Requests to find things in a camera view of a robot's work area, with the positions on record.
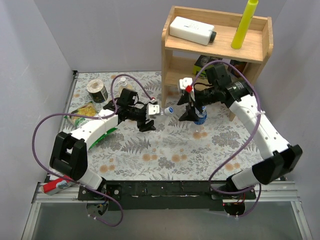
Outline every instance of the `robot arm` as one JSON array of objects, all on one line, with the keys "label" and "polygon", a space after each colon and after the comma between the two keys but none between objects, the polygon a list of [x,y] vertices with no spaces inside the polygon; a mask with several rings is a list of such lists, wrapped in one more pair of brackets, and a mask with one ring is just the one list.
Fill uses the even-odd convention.
[{"label": "robot arm", "polygon": [[[70,133],[63,131],[58,133],[53,145],[50,167],[101,192],[105,180],[88,168],[87,151],[92,144],[127,119],[136,121],[140,132],[156,130],[154,121],[150,120],[149,116],[158,114],[160,106],[155,99],[147,104],[137,102],[136,99],[138,99],[138,93],[125,88],[116,100],[117,112],[115,115],[91,120]],[[142,104],[143,107],[135,107],[137,103]],[[98,115],[100,117],[109,116],[115,109],[115,105],[110,101]]]},{"label": "robot arm", "polygon": [[253,139],[263,161],[228,177],[227,191],[236,192],[259,183],[267,185],[291,172],[302,155],[302,149],[299,145],[291,146],[277,132],[267,116],[258,111],[256,98],[246,82],[232,82],[223,64],[207,69],[206,75],[212,86],[202,91],[192,88],[190,94],[186,89],[191,85],[192,78],[180,79],[178,88],[183,95],[178,105],[188,103],[180,121],[198,121],[196,108],[202,112],[202,106],[221,102],[240,119],[247,131],[252,133],[258,115],[261,115],[260,124]]}]

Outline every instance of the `green box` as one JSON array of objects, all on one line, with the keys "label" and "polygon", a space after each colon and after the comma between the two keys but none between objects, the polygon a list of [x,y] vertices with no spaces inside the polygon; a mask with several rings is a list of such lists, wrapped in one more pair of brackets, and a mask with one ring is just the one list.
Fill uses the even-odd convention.
[{"label": "green box", "polygon": [[[205,55],[200,55],[200,57],[198,58],[198,60],[195,62],[194,66],[193,66],[193,70],[192,73],[194,75],[197,75],[200,70],[203,68],[204,65],[206,65],[209,62],[212,62],[214,60],[222,60],[221,57],[214,57],[214,56],[205,56]],[[212,68],[212,65],[207,66],[205,69],[209,69]],[[203,71],[200,76],[200,78],[205,78],[206,77],[206,72]]]}]

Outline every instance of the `tabletop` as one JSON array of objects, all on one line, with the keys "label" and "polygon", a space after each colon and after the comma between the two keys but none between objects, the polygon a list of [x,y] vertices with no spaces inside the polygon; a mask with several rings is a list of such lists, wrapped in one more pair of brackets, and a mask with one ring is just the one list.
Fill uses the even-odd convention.
[{"label": "tabletop", "polygon": [[[146,91],[161,101],[161,72],[134,71],[122,72],[137,78]],[[79,73],[68,112],[91,102],[87,92],[90,80],[101,79],[110,97],[112,79],[119,72]],[[138,92],[139,100],[149,99],[130,80]],[[117,130],[101,140],[88,151],[88,166],[106,180],[207,180],[210,174],[249,137],[243,124],[235,118],[229,121],[229,110],[225,105],[215,103],[207,106],[207,119],[201,132],[193,132],[193,122],[180,122],[185,106],[178,106],[178,90],[172,88],[166,101],[174,109],[172,117],[155,124],[156,131],[139,132],[134,121],[126,120]],[[99,112],[107,103],[95,103]],[[65,121],[63,130],[70,132],[74,127]],[[225,180],[228,176],[262,160],[259,150],[252,141],[230,163],[226,164],[213,180]]]}]

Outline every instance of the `bottle cap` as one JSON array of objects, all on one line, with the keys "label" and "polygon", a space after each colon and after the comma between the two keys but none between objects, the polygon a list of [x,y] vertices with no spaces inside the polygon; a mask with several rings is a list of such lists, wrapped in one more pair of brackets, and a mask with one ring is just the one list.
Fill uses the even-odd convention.
[{"label": "bottle cap", "polygon": [[211,32],[209,43],[213,43],[216,38],[217,33],[215,31]]},{"label": "bottle cap", "polygon": [[170,106],[164,109],[164,114],[165,115],[171,115],[173,113],[174,113],[174,109],[172,107],[170,107]]},{"label": "bottle cap", "polygon": [[119,84],[122,86],[127,86],[127,79],[123,76],[120,78]]}]

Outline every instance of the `black bottle cap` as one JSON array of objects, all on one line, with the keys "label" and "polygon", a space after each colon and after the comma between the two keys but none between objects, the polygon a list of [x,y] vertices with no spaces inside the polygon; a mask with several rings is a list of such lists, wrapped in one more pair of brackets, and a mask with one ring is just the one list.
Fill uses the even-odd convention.
[{"label": "black bottle cap", "polygon": [[211,35],[210,35],[210,40],[209,43],[213,43],[215,38],[216,38],[217,33],[215,31],[212,31]]}]

